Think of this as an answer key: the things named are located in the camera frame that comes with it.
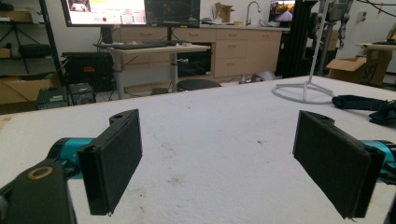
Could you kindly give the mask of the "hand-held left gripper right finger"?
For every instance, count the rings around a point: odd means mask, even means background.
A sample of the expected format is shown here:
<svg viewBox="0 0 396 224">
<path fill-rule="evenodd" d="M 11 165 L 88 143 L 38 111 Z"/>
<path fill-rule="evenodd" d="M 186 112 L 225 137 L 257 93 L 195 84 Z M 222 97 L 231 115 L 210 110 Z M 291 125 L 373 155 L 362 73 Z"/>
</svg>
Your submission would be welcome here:
<svg viewBox="0 0 396 224">
<path fill-rule="evenodd" d="M 396 144 L 358 140 L 324 115 L 299 112 L 292 154 L 343 218 L 366 216 L 376 183 L 396 186 Z"/>
</svg>

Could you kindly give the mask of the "dark cloth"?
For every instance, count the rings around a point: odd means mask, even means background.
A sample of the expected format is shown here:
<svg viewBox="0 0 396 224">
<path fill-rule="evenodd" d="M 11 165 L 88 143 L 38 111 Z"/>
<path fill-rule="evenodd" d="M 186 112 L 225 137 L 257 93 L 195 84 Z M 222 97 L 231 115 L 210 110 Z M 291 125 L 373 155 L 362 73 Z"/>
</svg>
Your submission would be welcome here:
<svg viewBox="0 0 396 224">
<path fill-rule="evenodd" d="M 396 123 L 396 100 L 379 100 L 357 95 L 338 95 L 332 98 L 332 104 L 340 109 L 372 111 L 370 121 L 375 124 Z"/>
</svg>

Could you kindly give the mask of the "white metal stand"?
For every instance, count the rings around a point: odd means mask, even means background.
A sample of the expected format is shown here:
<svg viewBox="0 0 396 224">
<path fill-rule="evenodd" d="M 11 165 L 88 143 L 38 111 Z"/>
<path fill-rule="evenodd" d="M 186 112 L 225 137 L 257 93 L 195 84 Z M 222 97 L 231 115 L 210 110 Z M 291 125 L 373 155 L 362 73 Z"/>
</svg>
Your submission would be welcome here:
<svg viewBox="0 0 396 224">
<path fill-rule="evenodd" d="M 328 6 L 331 0 L 309 0 L 324 2 L 324 13 L 327 13 Z M 272 94 L 295 103 L 310 104 L 310 105 L 328 105 L 331 103 L 334 93 L 324 87 L 315 84 L 312 79 L 314 76 L 315 65 L 318 58 L 318 48 L 316 45 L 314 50 L 314 56 L 309 70 L 309 76 L 306 81 L 302 83 L 287 83 L 287 84 L 276 84 L 272 89 Z"/>
</svg>

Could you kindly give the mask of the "black electronic box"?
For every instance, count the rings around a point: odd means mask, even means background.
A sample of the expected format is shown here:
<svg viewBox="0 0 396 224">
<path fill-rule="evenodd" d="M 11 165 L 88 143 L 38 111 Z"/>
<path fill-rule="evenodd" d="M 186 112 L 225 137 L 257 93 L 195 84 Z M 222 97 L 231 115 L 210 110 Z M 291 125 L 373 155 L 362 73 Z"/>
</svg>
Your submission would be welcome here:
<svg viewBox="0 0 396 224">
<path fill-rule="evenodd" d="M 51 87 L 41 89 L 36 100 L 36 109 L 51 109 L 69 106 L 65 87 Z"/>
</svg>

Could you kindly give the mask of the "open cardboard box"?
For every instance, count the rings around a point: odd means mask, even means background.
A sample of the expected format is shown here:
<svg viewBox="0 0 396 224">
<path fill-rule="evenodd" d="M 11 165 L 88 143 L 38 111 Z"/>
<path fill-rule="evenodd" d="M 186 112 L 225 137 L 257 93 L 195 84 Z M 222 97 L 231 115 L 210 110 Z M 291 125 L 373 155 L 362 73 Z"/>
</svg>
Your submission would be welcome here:
<svg viewBox="0 0 396 224">
<path fill-rule="evenodd" d="M 326 67 L 330 70 L 330 78 L 381 86 L 391 59 L 391 50 L 368 49 L 364 57 L 333 59 Z"/>
</svg>

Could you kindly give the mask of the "black equipment case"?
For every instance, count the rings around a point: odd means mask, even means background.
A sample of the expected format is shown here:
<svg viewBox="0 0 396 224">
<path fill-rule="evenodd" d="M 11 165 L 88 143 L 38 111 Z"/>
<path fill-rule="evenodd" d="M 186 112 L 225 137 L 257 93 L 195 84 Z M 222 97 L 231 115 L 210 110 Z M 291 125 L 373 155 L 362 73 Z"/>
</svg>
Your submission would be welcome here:
<svg viewBox="0 0 396 224">
<path fill-rule="evenodd" d="M 88 83 L 96 92 L 113 90 L 113 58 L 108 52 L 64 52 L 67 84 Z"/>
</svg>

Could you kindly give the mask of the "large flat cardboard box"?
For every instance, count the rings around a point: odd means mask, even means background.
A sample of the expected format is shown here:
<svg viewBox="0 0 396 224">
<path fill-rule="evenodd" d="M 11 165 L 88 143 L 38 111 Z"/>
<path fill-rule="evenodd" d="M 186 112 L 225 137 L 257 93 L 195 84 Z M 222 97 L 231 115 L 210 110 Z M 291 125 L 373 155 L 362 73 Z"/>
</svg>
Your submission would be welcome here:
<svg viewBox="0 0 396 224">
<path fill-rule="evenodd" d="M 33 102 L 41 89 L 59 87 L 57 74 L 0 77 L 0 105 Z"/>
</svg>

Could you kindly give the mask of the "wooden standing desk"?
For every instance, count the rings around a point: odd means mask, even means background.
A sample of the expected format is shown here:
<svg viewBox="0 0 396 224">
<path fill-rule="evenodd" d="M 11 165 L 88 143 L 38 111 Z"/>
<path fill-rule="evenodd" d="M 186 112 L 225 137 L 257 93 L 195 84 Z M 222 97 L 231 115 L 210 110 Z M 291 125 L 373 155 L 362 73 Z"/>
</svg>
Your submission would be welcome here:
<svg viewBox="0 0 396 224">
<path fill-rule="evenodd" d="M 169 80 L 171 92 L 177 91 L 177 55 L 179 53 L 205 52 L 210 47 L 183 44 L 151 49 L 110 48 L 113 58 L 114 78 L 120 99 L 128 98 L 126 88 Z"/>
</svg>

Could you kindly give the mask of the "black round stool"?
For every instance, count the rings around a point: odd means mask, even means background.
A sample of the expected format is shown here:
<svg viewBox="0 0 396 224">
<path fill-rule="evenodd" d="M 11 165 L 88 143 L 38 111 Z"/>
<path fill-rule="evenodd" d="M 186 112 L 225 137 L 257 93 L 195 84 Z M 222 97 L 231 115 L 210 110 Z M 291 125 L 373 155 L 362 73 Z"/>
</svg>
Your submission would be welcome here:
<svg viewBox="0 0 396 224">
<path fill-rule="evenodd" d="M 185 79 L 177 83 L 178 91 L 195 91 L 220 87 L 220 84 L 213 80 L 207 79 Z"/>
</svg>

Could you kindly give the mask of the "black keyboard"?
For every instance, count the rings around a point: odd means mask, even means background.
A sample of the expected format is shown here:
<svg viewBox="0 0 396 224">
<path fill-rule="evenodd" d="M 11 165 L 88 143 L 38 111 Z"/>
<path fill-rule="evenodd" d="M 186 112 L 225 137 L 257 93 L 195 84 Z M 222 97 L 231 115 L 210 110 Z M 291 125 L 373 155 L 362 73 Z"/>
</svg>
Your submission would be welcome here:
<svg viewBox="0 0 396 224">
<path fill-rule="evenodd" d="M 166 44 L 163 43 L 137 43 L 137 44 L 119 44 L 119 45 L 111 45 L 113 49 L 120 50 L 130 50 L 130 49 L 152 49 L 152 48 L 162 48 L 167 47 Z"/>
</svg>

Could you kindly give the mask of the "black metal shelf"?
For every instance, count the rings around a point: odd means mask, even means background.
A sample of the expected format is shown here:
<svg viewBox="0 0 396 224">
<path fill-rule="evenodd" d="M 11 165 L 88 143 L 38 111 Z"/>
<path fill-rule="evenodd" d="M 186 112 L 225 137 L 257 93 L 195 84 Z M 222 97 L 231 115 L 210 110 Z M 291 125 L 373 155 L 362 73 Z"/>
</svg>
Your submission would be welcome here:
<svg viewBox="0 0 396 224">
<path fill-rule="evenodd" d="M 49 46 L 48 55 L 27 57 L 20 46 Z M 63 75 L 46 0 L 0 0 L 0 76 Z"/>
</svg>

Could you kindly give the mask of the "large monitor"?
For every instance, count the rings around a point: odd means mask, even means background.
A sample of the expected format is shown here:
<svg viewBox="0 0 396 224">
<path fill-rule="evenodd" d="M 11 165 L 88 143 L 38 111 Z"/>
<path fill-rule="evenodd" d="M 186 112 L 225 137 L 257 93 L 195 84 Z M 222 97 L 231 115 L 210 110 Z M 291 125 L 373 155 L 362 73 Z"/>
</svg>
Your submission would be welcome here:
<svg viewBox="0 0 396 224">
<path fill-rule="evenodd" d="M 200 26 L 200 0 L 61 0 L 61 4 L 67 26 Z"/>
</svg>

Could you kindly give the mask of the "small monitor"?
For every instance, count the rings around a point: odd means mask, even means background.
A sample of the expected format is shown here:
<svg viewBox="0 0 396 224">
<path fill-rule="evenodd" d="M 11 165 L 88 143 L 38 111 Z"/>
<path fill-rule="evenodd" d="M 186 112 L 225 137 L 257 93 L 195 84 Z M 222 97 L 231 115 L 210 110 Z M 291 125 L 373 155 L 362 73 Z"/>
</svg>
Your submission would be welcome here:
<svg viewBox="0 0 396 224">
<path fill-rule="evenodd" d="M 269 21 L 292 21 L 295 0 L 272 0 Z"/>
</svg>

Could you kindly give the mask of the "small cardboard box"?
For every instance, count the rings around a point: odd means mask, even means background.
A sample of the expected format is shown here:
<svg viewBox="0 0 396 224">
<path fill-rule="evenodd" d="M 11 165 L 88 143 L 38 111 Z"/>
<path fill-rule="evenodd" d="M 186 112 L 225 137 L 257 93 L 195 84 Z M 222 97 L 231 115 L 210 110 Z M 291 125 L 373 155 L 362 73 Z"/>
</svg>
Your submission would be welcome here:
<svg viewBox="0 0 396 224">
<path fill-rule="evenodd" d="M 217 2 L 214 5 L 214 18 L 221 19 L 223 23 L 229 22 L 231 20 L 231 13 L 234 12 L 232 6 L 224 5 L 220 2 Z"/>
</svg>

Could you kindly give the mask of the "black aluminium frame post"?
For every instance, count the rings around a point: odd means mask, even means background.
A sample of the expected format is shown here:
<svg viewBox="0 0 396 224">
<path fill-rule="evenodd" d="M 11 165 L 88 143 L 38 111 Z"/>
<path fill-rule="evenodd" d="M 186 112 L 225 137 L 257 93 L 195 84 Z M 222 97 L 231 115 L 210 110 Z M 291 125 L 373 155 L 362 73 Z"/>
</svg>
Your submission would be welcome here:
<svg viewBox="0 0 396 224">
<path fill-rule="evenodd" d="M 283 78 L 303 76 L 306 71 L 305 56 L 308 38 L 308 23 L 311 9 L 316 1 L 297 0 L 290 27 L 290 38 L 286 46 Z"/>
</svg>

